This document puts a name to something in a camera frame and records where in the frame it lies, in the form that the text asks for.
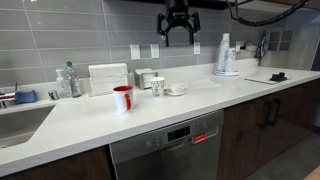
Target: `wall outlet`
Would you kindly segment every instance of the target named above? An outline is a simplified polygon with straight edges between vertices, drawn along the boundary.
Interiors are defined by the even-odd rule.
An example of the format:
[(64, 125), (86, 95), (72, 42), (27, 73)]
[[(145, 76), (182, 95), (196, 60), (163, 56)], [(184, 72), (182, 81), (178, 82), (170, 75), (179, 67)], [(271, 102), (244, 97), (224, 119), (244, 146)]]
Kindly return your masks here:
[(243, 41), (236, 41), (236, 52), (240, 52), (240, 47), (243, 46)]
[(130, 50), (131, 50), (131, 59), (132, 60), (141, 59), (140, 46), (138, 44), (130, 45)]
[(159, 44), (151, 44), (151, 58), (159, 58)]
[(194, 54), (200, 54), (200, 43), (194, 43)]

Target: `wooden cabinet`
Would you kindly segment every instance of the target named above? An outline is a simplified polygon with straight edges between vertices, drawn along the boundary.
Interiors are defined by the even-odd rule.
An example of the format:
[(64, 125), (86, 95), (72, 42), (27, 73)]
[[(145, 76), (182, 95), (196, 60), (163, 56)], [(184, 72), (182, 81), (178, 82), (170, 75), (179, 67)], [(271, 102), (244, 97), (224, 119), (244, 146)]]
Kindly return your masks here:
[(18, 172), (1, 180), (111, 180), (104, 147)]
[[(292, 6), (294, 4), (297, 4), (300, 0), (262, 0), (262, 1)], [(305, 5), (305, 8), (320, 10), (320, 1), (310, 0)]]
[(239, 180), (312, 132), (320, 80), (225, 109), (218, 180)]

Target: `floor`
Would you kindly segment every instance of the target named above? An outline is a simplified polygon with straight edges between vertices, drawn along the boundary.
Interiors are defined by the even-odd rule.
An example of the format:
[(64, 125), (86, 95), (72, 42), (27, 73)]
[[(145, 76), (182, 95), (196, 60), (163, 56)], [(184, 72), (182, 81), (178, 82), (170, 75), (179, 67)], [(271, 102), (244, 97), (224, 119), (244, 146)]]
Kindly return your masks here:
[(313, 134), (245, 180), (302, 180), (320, 166), (320, 136)]

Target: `red mug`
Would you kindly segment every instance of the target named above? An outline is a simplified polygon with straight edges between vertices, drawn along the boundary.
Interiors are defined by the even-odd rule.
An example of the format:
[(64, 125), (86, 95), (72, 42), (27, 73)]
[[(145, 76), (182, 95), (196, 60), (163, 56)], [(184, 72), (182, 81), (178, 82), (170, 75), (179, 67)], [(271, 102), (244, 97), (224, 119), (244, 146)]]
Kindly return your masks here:
[(133, 87), (119, 86), (113, 89), (113, 95), (120, 113), (130, 111), (133, 108)]

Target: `white countertop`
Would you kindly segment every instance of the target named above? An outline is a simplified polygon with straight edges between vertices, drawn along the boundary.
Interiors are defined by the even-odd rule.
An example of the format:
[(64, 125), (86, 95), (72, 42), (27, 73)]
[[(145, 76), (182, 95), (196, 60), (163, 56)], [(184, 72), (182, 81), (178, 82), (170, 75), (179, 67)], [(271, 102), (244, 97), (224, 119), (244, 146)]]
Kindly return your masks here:
[[(271, 77), (280, 71), (292, 79), (275, 85), (244, 80), (253, 75), (270, 74)], [(219, 77), (211, 73), (192, 76), (196, 77), (192, 80), (210, 79), (217, 86), (189, 89), (183, 96), (165, 96), (157, 100), (151, 98), (150, 90), (135, 90), (134, 110), (122, 115), (116, 112), (112, 95), (83, 95), (57, 103), (43, 100), (37, 102), (41, 105), (30, 105), (56, 104), (28, 142), (0, 149), (0, 177), (315, 80), (320, 78), (320, 72), (249, 67), (241, 69), (237, 77)]]

